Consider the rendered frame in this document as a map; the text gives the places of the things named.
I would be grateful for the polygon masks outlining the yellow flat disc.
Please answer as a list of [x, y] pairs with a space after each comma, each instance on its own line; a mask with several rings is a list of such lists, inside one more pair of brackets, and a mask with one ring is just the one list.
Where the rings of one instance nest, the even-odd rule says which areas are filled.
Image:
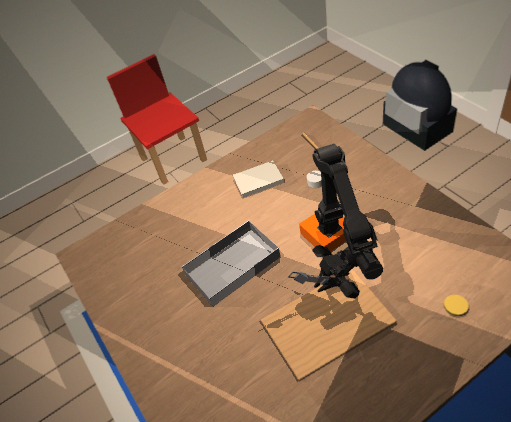
[[443, 305], [445, 311], [454, 316], [462, 316], [466, 314], [469, 308], [467, 300], [460, 295], [447, 296]]

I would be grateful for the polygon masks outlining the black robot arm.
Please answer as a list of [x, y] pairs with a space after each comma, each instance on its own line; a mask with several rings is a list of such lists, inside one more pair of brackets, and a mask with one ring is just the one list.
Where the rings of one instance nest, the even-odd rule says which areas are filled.
[[[383, 273], [383, 266], [373, 252], [378, 247], [373, 226], [360, 212], [345, 163], [345, 153], [340, 146], [331, 144], [314, 150], [313, 160], [321, 172], [322, 201], [314, 211], [319, 222], [317, 229], [328, 238], [342, 227], [347, 242], [346, 251], [356, 261], [366, 279], [372, 280]], [[339, 201], [337, 199], [337, 195]], [[319, 227], [319, 228], [318, 228]], [[367, 239], [372, 239], [369, 241]], [[347, 269], [348, 260], [341, 259], [341, 252], [324, 256], [319, 266], [327, 275], [341, 277]], [[348, 263], [347, 263], [348, 262]]]

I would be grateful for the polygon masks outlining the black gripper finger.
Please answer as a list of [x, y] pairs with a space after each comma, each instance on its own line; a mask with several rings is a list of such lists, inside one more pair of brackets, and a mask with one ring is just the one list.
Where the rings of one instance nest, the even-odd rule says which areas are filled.
[[324, 290], [327, 290], [329, 288], [336, 287], [336, 286], [340, 287], [340, 285], [337, 285], [337, 283], [334, 281], [334, 279], [332, 277], [329, 277], [329, 280], [324, 285], [322, 285], [317, 290], [317, 292], [321, 292], [321, 291], [324, 291]]
[[[319, 276], [322, 276], [322, 275], [323, 275], [323, 276], [331, 276], [331, 275], [327, 275], [327, 274], [325, 273], [325, 271], [321, 268], [321, 271], [320, 271]], [[314, 288], [317, 288], [319, 285], [321, 285], [321, 284], [320, 284], [320, 283], [315, 283]]]

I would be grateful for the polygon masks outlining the white short cylinder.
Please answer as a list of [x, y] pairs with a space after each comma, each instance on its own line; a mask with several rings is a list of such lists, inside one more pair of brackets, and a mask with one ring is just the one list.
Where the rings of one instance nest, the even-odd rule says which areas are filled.
[[307, 184], [311, 188], [319, 188], [322, 186], [321, 183], [321, 172], [311, 171], [307, 174]]

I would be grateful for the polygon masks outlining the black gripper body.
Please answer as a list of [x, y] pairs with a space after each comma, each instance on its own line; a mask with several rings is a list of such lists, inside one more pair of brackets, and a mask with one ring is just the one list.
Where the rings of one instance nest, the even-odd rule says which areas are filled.
[[[316, 255], [316, 257], [323, 258], [324, 256], [332, 255], [332, 253], [329, 251], [329, 249], [327, 247], [324, 247], [321, 245], [315, 246], [312, 249], [312, 251]], [[340, 285], [340, 290], [347, 298], [355, 299], [359, 295], [360, 291], [353, 282], [347, 281], [347, 279], [344, 276], [348, 276], [349, 272], [354, 267], [357, 267], [358, 265], [357, 265], [356, 261], [347, 253], [346, 248], [343, 251], [340, 250], [339, 252], [341, 252], [341, 254], [342, 254], [340, 256], [341, 259], [343, 261], [345, 259], [347, 259], [349, 263], [347, 262], [348, 266], [347, 266], [347, 269], [344, 272], [344, 274], [341, 277], [334, 277], [333, 279], [337, 283], [337, 285]]]

